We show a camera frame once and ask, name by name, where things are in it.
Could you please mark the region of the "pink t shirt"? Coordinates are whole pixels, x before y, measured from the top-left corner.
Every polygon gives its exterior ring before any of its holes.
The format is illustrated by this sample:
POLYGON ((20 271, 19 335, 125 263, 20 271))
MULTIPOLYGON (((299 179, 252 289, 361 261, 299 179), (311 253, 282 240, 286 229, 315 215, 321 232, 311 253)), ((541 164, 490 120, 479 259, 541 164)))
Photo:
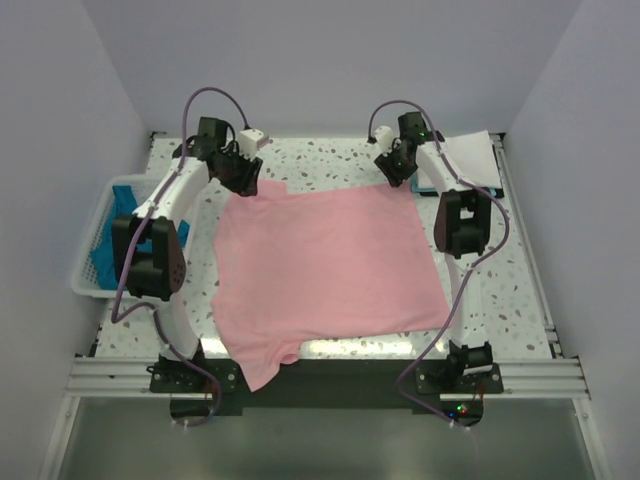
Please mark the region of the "pink t shirt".
POLYGON ((220 339, 251 391, 304 342, 433 330, 449 306, 416 202, 379 184, 230 198, 213 247, 220 339))

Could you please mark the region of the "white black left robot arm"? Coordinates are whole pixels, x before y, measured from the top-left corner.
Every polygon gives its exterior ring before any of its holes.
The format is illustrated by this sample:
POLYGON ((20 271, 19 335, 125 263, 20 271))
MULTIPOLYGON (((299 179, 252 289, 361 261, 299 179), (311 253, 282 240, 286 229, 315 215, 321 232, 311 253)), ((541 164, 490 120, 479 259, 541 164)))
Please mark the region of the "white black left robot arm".
POLYGON ((119 323, 138 309, 151 313, 160 344, 158 359, 148 369, 154 393, 220 390, 183 304, 187 261, 178 230, 213 180, 241 197, 256 195, 263 165, 258 152, 268 141, 256 128, 235 131, 224 120, 201 118, 196 134, 174 150, 153 193, 132 213, 113 220, 115 299, 129 294, 137 302, 126 310, 115 306, 111 321, 119 323))

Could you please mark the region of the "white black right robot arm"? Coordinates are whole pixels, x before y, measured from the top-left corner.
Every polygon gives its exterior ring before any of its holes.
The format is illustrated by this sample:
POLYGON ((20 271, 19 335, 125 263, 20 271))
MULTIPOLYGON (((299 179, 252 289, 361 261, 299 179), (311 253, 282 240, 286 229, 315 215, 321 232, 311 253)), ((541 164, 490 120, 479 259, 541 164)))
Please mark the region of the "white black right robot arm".
POLYGON ((420 172, 434 186, 439 196, 434 240, 444 255, 452 297, 448 354, 441 361, 421 363, 416 375, 429 392, 466 393, 493 368, 489 337, 480 325, 481 285, 471 278, 480 272, 476 263, 490 239, 491 199, 465 178, 444 137, 429 130, 420 113, 406 113, 398 123, 398 133, 386 126, 368 133, 368 142, 380 148, 375 165, 394 188, 420 172))

